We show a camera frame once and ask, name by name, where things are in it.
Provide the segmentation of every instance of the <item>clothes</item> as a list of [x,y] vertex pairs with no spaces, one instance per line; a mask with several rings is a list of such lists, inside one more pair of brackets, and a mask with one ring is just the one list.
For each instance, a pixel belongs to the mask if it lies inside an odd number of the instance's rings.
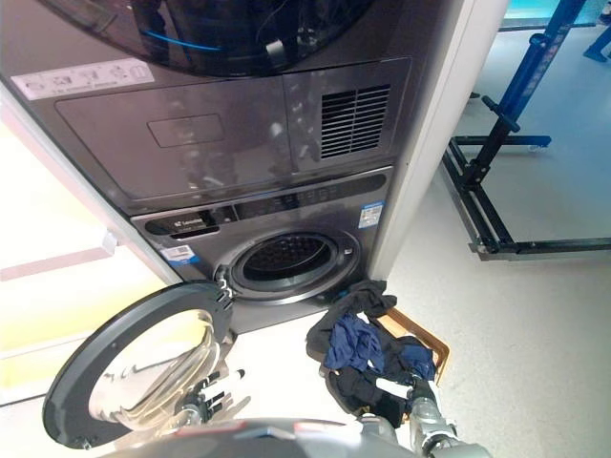
[[407,402],[375,386],[376,378],[370,370],[359,372],[346,367],[339,374],[329,373],[329,390],[349,412],[368,406],[370,413],[386,418],[393,427],[400,427]]
[[[385,288],[385,281],[361,281],[352,285],[348,294],[333,304],[308,331],[306,350],[310,357],[323,362],[326,367],[342,367],[337,373],[328,373],[327,386],[344,409],[355,413],[367,408],[369,412],[389,420],[394,427],[400,427],[403,414],[411,412],[411,400],[387,393],[375,385],[375,380],[382,376],[402,385],[410,385],[414,382],[414,375],[418,378],[434,376],[434,364],[432,352],[415,337],[395,339],[376,322],[366,324],[355,316],[365,312],[368,317],[378,318],[394,307],[396,298],[384,296]],[[369,330],[359,334],[361,329],[368,327],[375,330],[382,362],[376,362],[371,357],[372,350],[375,350],[374,355],[378,353]],[[356,352],[359,356],[353,361],[353,349],[359,345],[359,336],[363,337],[361,349]],[[368,367],[367,360],[372,360],[379,372]]]
[[384,354],[378,340],[377,330],[354,315],[344,315],[333,326],[330,348],[324,365],[329,369],[351,366],[361,372],[373,364],[372,370],[384,371]]
[[417,345],[405,345],[401,350],[401,358],[413,368],[424,380],[433,380],[435,377],[435,364],[432,361],[432,350]]
[[372,318],[386,314],[388,309],[397,304],[397,298],[384,296],[385,289],[385,281],[365,280],[353,284],[348,289],[348,294],[334,303],[324,317],[307,332],[308,354],[310,356],[312,353],[327,354],[333,326],[347,313],[356,315],[365,312],[368,317]]

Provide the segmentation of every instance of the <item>dryer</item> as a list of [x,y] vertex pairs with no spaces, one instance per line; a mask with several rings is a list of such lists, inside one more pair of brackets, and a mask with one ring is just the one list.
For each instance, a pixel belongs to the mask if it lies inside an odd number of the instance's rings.
[[6,0],[0,77],[145,215],[392,164],[443,3]]

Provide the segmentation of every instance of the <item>open door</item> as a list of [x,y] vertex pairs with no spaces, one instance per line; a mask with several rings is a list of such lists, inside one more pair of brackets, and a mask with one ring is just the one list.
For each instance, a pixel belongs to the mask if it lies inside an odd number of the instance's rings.
[[219,362],[231,299],[216,283],[180,283],[121,311],[61,368],[43,406],[49,435],[69,448],[164,425]]

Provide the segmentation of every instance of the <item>dark blue garment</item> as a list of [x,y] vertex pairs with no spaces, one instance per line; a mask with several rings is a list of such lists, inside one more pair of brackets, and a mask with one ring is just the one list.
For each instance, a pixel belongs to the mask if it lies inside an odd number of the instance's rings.
[[351,366],[363,372],[371,361],[373,371],[384,371],[384,354],[377,330],[354,315],[346,314],[335,323],[329,344],[324,362],[329,369]]
[[401,358],[409,364],[424,380],[435,377],[435,364],[432,361],[432,350],[422,345],[405,345]]

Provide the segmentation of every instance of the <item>control panel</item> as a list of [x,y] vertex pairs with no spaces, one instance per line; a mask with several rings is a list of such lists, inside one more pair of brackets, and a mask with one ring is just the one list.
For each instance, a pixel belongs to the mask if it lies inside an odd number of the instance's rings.
[[220,225],[237,220],[272,215],[339,198],[370,193],[380,189],[385,183],[386,177],[381,174],[356,178],[343,183],[288,192],[269,198],[252,198],[249,201],[155,219],[148,221],[145,229],[156,236],[186,239],[217,232]]

